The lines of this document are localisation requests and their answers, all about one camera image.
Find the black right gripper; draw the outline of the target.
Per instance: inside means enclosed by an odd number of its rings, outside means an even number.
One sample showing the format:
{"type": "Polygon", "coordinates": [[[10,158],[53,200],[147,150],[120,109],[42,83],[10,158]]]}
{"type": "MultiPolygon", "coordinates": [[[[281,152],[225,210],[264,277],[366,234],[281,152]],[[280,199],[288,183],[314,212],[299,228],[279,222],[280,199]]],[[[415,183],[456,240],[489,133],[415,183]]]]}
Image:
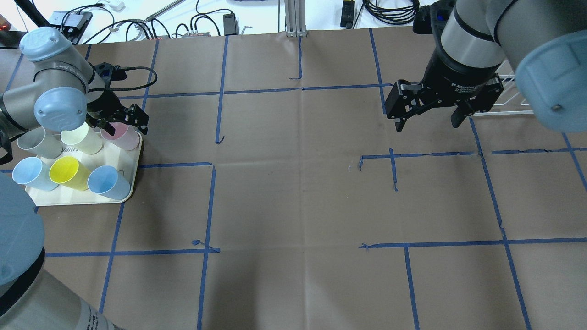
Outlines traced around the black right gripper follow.
{"type": "Polygon", "coordinates": [[[384,102],[387,118],[402,132],[407,120],[433,108],[455,106],[450,117],[457,129],[477,112],[490,111],[503,91],[497,66],[465,66],[443,51],[435,50],[419,82],[396,81],[384,102]]]}

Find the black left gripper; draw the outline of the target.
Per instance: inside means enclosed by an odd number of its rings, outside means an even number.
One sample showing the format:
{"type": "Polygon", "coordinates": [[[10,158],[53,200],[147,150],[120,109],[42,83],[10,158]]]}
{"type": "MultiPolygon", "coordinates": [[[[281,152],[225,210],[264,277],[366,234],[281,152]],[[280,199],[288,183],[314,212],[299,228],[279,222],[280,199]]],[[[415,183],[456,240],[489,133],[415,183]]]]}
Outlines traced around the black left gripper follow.
{"type": "Polygon", "coordinates": [[[114,134],[114,123],[134,126],[142,134],[148,132],[149,115],[138,104],[126,107],[121,104],[116,91],[132,91],[149,87],[149,83],[131,88],[112,88],[112,81],[124,81],[127,71],[149,70],[145,66],[121,67],[102,62],[94,66],[92,83],[103,83],[104,86],[89,87],[87,104],[87,123],[92,128],[98,127],[108,134],[114,134]]]}

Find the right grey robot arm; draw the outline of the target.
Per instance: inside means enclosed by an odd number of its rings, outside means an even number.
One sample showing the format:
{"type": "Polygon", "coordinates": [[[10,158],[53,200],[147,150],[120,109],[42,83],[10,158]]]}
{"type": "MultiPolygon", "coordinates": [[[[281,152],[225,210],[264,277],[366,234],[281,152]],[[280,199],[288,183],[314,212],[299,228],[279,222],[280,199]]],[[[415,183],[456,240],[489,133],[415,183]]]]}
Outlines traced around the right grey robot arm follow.
{"type": "Polygon", "coordinates": [[[435,49],[419,82],[398,80],[384,106],[398,132],[436,107],[452,107],[458,128],[493,108],[504,90],[507,61],[516,88],[546,128],[586,130],[584,0],[438,0],[415,13],[413,31],[431,34],[435,49]]]}

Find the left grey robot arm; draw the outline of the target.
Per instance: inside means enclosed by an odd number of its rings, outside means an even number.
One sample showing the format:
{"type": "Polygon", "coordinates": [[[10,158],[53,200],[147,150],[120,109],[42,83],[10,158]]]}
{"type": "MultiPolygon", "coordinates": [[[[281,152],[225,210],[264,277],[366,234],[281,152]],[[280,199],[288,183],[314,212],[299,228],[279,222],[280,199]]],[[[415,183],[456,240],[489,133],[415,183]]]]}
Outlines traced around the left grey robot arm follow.
{"type": "Polygon", "coordinates": [[[53,27],[28,32],[20,50],[35,65],[33,82],[1,94],[1,163],[12,142],[32,153],[1,175],[1,328],[3,330],[115,330],[117,326],[46,269],[44,224],[33,190],[74,201],[72,193],[124,201],[137,167],[149,117],[125,107],[111,81],[126,69],[92,66],[53,27]]]}

